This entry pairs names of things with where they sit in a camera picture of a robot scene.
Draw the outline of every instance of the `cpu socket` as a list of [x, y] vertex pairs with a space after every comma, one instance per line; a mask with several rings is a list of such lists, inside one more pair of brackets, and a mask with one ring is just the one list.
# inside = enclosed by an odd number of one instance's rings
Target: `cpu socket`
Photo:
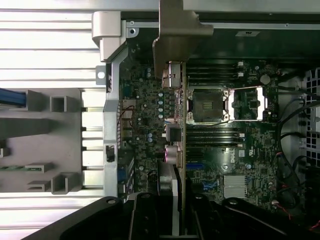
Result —
[[[235, 107], [235, 96], [238, 91], [252, 89], [256, 93], [256, 101], [251, 102], [256, 110], [252, 119], [239, 119]], [[210, 125], [231, 121], [262, 121], [263, 113], [268, 107], [268, 100], [263, 95], [262, 86], [246, 88], [224, 87], [189, 87], [187, 92], [187, 119], [190, 125]]]

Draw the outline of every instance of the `screw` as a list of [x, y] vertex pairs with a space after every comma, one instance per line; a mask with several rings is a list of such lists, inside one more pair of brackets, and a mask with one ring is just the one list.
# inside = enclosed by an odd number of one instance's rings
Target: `screw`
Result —
[[108, 204], [115, 204], [116, 201], [115, 201], [115, 200], [109, 200], [107, 203], [108, 203]]
[[237, 204], [238, 204], [238, 201], [235, 200], [235, 199], [230, 199], [230, 200], [229, 200], [229, 203], [230, 203], [231, 205], [237, 205]]
[[143, 198], [143, 199], [148, 199], [148, 198], [150, 198], [150, 194], [148, 194], [148, 193], [143, 194], [143, 195], [141, 196], [141, 198]]

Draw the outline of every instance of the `capacitor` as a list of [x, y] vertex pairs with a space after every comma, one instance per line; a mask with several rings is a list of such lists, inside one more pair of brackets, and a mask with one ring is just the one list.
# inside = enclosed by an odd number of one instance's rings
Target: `capacitor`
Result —
[[247, 164], [245, 165], [245, 168], [249, 170], [249, 169], [252, 168], [252, 166], [251, 166], [251, 164], [247, 163]]

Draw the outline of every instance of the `motherboard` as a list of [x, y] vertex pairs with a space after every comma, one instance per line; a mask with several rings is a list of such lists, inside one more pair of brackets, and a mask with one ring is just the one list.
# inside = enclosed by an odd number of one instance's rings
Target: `motherboard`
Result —
[[[278, 89], [275, 63], [188, 62], [186, 176], [192, 191], [220, 203], [236, 197], [271, 208], [276, 194]], [[137, 64], [121, 79], [121, 146], [134, 151], [134, 191], [157, 191], [166, 125], [182, 96], [163, 89], [152, 64]]]

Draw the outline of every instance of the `blue pcie slot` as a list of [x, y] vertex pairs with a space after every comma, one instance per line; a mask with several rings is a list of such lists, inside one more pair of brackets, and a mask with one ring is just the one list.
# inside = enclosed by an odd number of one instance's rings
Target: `blue pcie slot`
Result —
[[194, 169], [204, 169], [205, 165], [203, 163], [187, 163], [186, 168], [189, 170], [194, 170]]
[[26, 107], [27, 97], [23, 92], [16, 92], [0, 88], [0, 104]]

